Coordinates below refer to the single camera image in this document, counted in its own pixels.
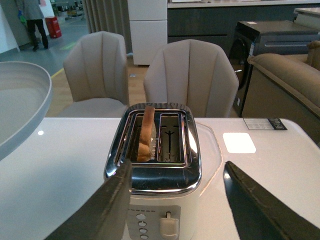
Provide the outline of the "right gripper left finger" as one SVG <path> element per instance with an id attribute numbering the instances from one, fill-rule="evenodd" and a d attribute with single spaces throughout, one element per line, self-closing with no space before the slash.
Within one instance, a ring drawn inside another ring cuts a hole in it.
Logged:
<path id="1" fill-rule="evenodd" d="M 115 175 L 47 240 L 120 240 L 126 225 L 132 186 L 132 164 L 126 159 Z"/>

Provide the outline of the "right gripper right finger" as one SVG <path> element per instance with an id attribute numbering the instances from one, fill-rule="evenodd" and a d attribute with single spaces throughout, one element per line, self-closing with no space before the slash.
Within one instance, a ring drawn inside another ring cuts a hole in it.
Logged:
<path id="1" fill-rule="evenodd" d="M 294 212 L 231 161 L 225 192 L 242 240 L 318 240 L 320 229 Z"/>

